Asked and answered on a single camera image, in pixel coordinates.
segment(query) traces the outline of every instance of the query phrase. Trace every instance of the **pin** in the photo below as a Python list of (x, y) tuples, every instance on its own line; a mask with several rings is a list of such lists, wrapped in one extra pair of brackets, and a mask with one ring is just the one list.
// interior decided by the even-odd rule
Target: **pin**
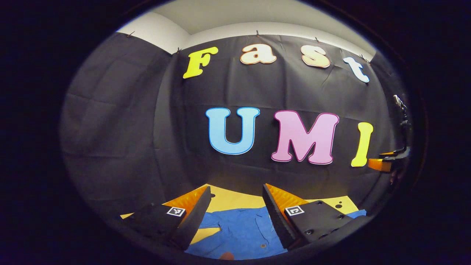
[(367, 62), (369, 65), (371, 65), (370, 62), (369, 62), (367, 59), (365, 59), (365, 57), (363, 57), (363, 54), (360, 54), (360, 57), (361, 57), (365, 62)]
[(402, 110), (405, 110), (407, 108), (404, 102), (402, 102), (402, 100), (397, 95), (393, 95), (393, 98), (396, 105), (398, 105)]

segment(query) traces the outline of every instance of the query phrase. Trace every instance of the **cutout letter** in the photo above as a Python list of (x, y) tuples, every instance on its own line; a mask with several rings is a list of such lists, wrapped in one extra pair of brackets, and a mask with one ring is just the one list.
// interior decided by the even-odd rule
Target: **cutout letter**
[(280, 136), (278, 148), (271, 155), (274, 161), (291, 161), (289, 153), (290, 143), (299, 162), (303, 161), (314, 146), (314, 151), (308, 161), (312, 164), (326, 165), (333, 161), (332, 144), (335, 126), (339, 117), (331, 113), (322, 113), (317, 116), (309, 132), (302, 124), (301, 117), (296, 111), (281, 110), (275, 113), (275, 119), (280, 122)]
[(254, 65), (259, 62), (263, 64), (271, 64), (276, 61), (276, 56), (273, 55), (271, 47), (266, 44), (252, 44), (245, 46), (242, 51), (245, 53), (240, 57), (240, 61), (246, 65)]
[(358, 144), (357, 155), (352, 160), (352, 166), (364, 166), (368, 159), (368, 146), (370, 145), (370, 136), (373, 132), (373, 126), (369, 123), (358, 123), (358, 130), (360, 131), (360, 143)]
[(192, 52), (188, 55), (190, 57), (190, 62), (188, 63), (187, 72), (183, 74), (183, 78), (190, 78), (193, 76), (201, 75), (203, 70), (200, 69), (200, 64), (202, 66), (207, 66), (209, 63), (209, 59), (211, 57), (210, 54), (218, 53), (217, 47), (211, 47), (204, 50), (199, 50)]
[(347, 58), (344, 58), (343, 61), (346, 62), (348, 65), (350, 65), (350, 68), (352, 68), (353, 73), (358, 79), (360, 79), (361, 81), (365, 83), (368, 83), (370, 81), (368, 76), (364, 75), (360, 70), (360, 69), (363, 69), (363, 66), (357, 63), (354, 58), (347, 57)]
[(255, 137), (255, 117), (260, 114), (258, 108), (240, 108), (237, 115), (242, 117), (242, 138), (238, 143), (226, 140), (226, 117), (230, 115), (227, 108), (210, 108), (206, 111), (209, 118), (209, 142), (218, 152), (227, 155), (241, 155), (252, 148)]
[(325, 50), (321, 47), (304, 45), (301, 46), (302, 61), (308, 66), (327, 68), (330, 65), (329, 59), (325, 56)]

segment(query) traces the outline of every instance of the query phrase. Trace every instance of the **white wall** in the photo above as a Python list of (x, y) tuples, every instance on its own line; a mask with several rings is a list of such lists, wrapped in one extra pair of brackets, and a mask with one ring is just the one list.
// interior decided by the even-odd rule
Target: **white wall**
[(130, 34), (135, 31), (135, 33), (132, 34), (133, 36), (148, 41), (169, 53), (174, 53), (177, 51), (178, 47), (180, 47), (180, 49), (184, 49), (207, 41), (227, 37), (255, 35), (257, 30), (260, 35), (288, 35), (312, 40), (315, 40), (317, 37), (321, 42), (351, 51), (357, 55), (363, 55), (367, 60), (371, 60), (374, 55), (333, 34), (305, 26), (278, 22), (238, 23), (190, 35), (183, 28), (166, 17), (149, 12), (129, 22), (117, 32)]
[(365, 59), (367, 60), (371, 60), (374, 55), (367, 52), (365, 49), (362, 49), (357, 45), (330, 33), (300, 25), (279, 22), (238, 23), (201, 31), (190, 35), (186, 44), (183, 47), (187, 48), (207, 41), (213, 41), (227, 37), (255, 35), (257, 33), (257, 30), (259, 31), (260, 35), (287, 35), (312, 40), (315, 40), (317, 37), (320, 42), (331, 44), (344, 50), (351, 51), (357, 55), (363, 55), (363, 57), (365, 57)]
[(135, 32), (132, 36), (148, 41), (172, 54), (177, 52), (178, 47), (181, 49), (190, 37), (190, 34), (179, 25), (153, 12), (143, 14), (116, 32), (130, 34), (133, 31)]

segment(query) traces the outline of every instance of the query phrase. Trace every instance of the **hook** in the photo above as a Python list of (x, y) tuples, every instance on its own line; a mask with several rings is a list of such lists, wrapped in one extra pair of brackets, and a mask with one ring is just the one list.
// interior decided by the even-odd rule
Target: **hook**
[(371, 65), (370, 62), (369, 62), (367, 59), (365, 59), (365, 57), (363, 57), (363, 54), (360, 54), (360, 57), (361, 57), (365, 62), (367, 62), (369, 65)]

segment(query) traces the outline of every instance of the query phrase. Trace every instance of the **yellow letter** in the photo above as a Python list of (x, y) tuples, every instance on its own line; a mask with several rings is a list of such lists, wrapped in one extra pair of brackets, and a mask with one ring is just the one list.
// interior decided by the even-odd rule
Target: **yellow letter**
[(276, 56), (273, 55), (271, 47), (266, 44), (245, 46), (242, 51), (245, 53), (240, 57), (240, 61), (246, 65), (254, 65), (259, 62), (271, 64), (276, 60)]
[(200, 64), (202, 66), (208, 65), (209, 59), (211, 57), (211, 55), (209, 55), (208, 53), (216, 54), (218, 53), (218, 48), (211, 47), (211, 48), (207, 48), (204, 50), (199, 50), (199, 51), (190, 53), (188, 55), (188, 57), (190, 57), (190, 62), (188, 63), (188, 70), (186, 73), (183, 74), (183, 78), (189, 78), (189, 77), (201, 75), (203, 73), (203, 70), (200, 69)]
[(330, 65), (329, 59), (324, 56), (325, 50), (321, 47), (304, 45), (301, 47), (301, 52), (304, 54), (301, 56), (302, 61), (308, 66), (327, 68)]
[(373, 132), (373, 126), (369, 123), (358, 123), (360, 131), (360, 143), (358, 144), (357, 156), (352, 160), (352, 166), (364, 166), (368, 159), (366, 154), (370, 145), (370, 136)]

